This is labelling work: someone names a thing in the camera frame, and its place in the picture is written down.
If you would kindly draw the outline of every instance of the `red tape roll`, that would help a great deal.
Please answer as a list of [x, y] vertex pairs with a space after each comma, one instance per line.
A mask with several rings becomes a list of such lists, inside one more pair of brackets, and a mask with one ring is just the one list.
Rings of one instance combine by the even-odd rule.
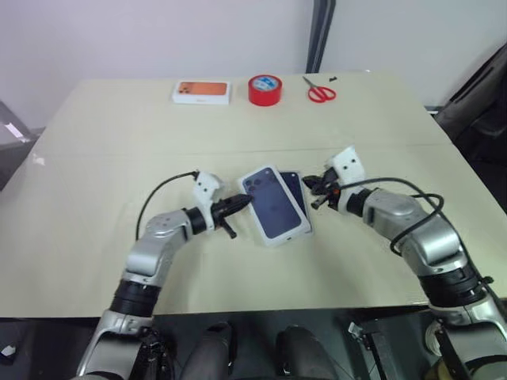
[[282, 96], [282, 81], [274, 75], [257, 75], [248, 81], [248, 99], [255, 105], [275, 105]]

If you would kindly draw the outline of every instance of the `red scissors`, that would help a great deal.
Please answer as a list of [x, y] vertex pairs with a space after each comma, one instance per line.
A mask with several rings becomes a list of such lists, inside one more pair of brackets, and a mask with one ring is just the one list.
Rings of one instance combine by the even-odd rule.
[[310, 89], [308, 90], [308, 98], [315, 103], [324, 103], [325, 101], [332, 101], [336, 97], [336, 91], [328, 87], [314, 85], [308, 79], [303, 77], [304, 81], [308, 83]]

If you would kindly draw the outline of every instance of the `scissors handle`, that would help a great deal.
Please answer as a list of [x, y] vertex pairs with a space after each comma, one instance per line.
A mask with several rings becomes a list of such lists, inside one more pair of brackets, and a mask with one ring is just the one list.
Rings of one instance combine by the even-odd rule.
[[332, 101], [336, 97], [336, 92], [328, 87], [315, 86], [308, 90], [308, 97], [315, 103], [324, 103]]

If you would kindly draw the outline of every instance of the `table surface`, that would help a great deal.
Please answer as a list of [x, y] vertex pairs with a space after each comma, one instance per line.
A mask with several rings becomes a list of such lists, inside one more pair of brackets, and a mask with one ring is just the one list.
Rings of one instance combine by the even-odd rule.
[[[264, 164], [320, 174], [350, 144], [369, 177], [402, 177], [446, 199], [445, 212], [494, 289], [507, 295], [507, 218], [424, 108], [384, 73], [311, 75], [337, 100], [306, 98], [300, 75], [282, 76], [282, 101], [173, 104], [177, 80], [82, 82], [0, 193], [0, 317], [98, 316], [112, 300], [151, 189], [191, 169], [235, 181]], [[191, 180], [152, 199], [147, 219], [191, 207]], [[400, 185], [384, 186], [407, 192]], [[195, 237], [177, 255], [155, 312], [196, 313], [425, 303], [388, 242], [357, 217], [311, 210], [314, 235], [261, 244], [247, 210], [224, 231]]]

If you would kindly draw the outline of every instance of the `scissors blade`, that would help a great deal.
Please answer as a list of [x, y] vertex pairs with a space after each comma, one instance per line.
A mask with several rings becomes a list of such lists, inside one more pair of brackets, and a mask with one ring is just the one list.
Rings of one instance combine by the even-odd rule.
[[308, 83], [308, 85], [309, 85], [310, 87], [317, 87], [317, 86], [316, 86], [316, 85], [314, 85], [312, 82], [310, 82], [310, 79], [308, 79], [308, 78], [306, 78], [306, 77], [303, 77], [303, 79], [304, 79], [304, 81], [305, 81], [306, 83]]

